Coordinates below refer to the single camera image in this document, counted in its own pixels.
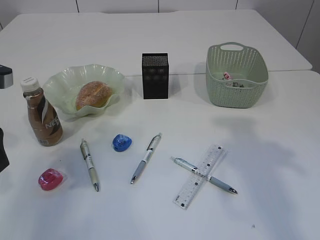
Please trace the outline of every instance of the white bottle cap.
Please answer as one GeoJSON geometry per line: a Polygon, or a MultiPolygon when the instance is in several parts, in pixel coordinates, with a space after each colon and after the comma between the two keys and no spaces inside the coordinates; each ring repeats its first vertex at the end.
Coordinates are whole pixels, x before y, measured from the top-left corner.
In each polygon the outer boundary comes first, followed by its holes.
{"type": "Polygon", "coordinates": [[[35,77],[29,77],[25,80],[21,80],[20,85],[22,87],[23,92],[33,92],[40,88],[38,79],[36,79],[35,77]]]}

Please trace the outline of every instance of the white table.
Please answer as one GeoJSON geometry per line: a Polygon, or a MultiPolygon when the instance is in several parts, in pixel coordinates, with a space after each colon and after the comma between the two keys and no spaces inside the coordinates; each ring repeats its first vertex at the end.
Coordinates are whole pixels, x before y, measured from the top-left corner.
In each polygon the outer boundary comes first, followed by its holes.
{"type": "Polygon", "coordinates": [[[86,64],[139,76],[142,53],[168,53],[170,74],[204,74],[208,48],[226,42],[258,49],[269,71],[312,68],[254,10],[21,14],[0,33],[0,63],[23,78],[86,64]]]}
{"type": "Polygon", "coordinates": [[[37,143],[19,84],[0,89],[10,160],[0,173],[1,239],[319,239],[319,74],[270,72],[248,109],[212,105],[205,82],[203,74],[172,75],[169,99],[143,100],[141,77],[130,77],[99,117],[67,120],[58,111],[64,138],[52,147],[37,143]],[[131,185],[158,132],[158,148],[131,185]],[[118,133],[133,139],[125,152],[111,147],[118,133]],[[89,142],[101,192],[91,185],[81,138],[89,142]],[[205,183],[185,211],[173,199],[191,173],[170,156],[196,164],[211,143],[229,150],[214,176],[239,194],[205,183]],[[67,175],[51,192],[38,186],[48,168],[67,175]]]}

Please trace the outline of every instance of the bread roll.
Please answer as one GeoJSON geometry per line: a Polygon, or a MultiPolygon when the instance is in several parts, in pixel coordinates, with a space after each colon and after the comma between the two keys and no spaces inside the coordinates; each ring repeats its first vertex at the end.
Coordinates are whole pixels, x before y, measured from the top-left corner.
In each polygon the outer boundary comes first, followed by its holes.
{"type": "Polygon", "coordinates": [[[84,85],[76,100],[75,108],[80,110],[84,106],[102,107],[112,95],[112,89],[102,81],[92,81],[84,85]]]}

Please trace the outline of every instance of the clear plastic ruler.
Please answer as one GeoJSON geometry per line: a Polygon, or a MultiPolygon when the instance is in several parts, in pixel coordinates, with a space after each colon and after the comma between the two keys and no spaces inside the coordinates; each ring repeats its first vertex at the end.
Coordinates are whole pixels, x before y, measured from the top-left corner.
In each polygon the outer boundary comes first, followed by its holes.
{"type": "MultiPolygon", "coordinates": [[[[223,147],[216,144],[211,145],[198,164],[198,169],[207,176],[211,172],[215,164],[218,162],[218,160],[223,159],[226,153],[227,152],[223,149],[223,147]]],[[[205,180],[205,177],[192,173],[173,202],[180,206],[182,209],[186,210],[205,180]]]]}

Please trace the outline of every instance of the ballpoint pen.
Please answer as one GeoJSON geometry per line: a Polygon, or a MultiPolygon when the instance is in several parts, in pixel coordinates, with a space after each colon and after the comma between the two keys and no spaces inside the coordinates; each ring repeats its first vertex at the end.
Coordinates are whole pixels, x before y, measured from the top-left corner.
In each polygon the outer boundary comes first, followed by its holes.
{"type": "Polygon", "coordinates": [[[149,162],[152,154],[154,153],[156,147],[158,146],[160,140],[161,140],[162,133],[159,132],[156,136],[154,136],[149,144],[149,146],[146,148],[146,154],[143,158],[143,160],[139,163],[138,167],[136,168],[132,178],[131,178],[131,184],[133,184],[141,175],[143,170],[145,169],[147,163],[149,162]]]}
{"type": "Polygon", "coordinates": [[[188,171],[199,175],[203,178],[205,178],[209,183],[217,186],[218,188],[221,188],[225,191],[227,191],[228,193],[231,194],[238,194],[238,192],[231,186],[229,186],[228,184],[224,183],[223,181],[220,181],[219,179],[215,178],[214,176],[210,176],[210,175],[205,175],[202,172],[199,171],[199,169],[192,165],[191,163],[187,162],[186,160],[182,159],[182,158],[178,158],[178,157],[171,157],[171,159],[174,161],[174,163],[178,164],[179,166],[183,167],[184,169],[187,169],[188,171]]]}
{"type": "Polygon", "coordinates": [[[100,191],[100,185],[99,185],[97,171],[96,171],[94,163],[92,161],[92,157],[91,157],[91,154],[90,154],[90,151],[89,151],[88,143],[83,138],[82,138],[82,142],[81,142],[81,145],[80,145],[80,149],[81,149],[81,152],[82,152],[82,156],[83,156],[83,158],[84,158],[84,160],[86,162],[86,166],[87,166],[88,171],[89,171],[89,175],[90,175],[90,179],[91,179],[92,185],[94,186],[95,190],[97,192],[99,192],[100,191]]]}

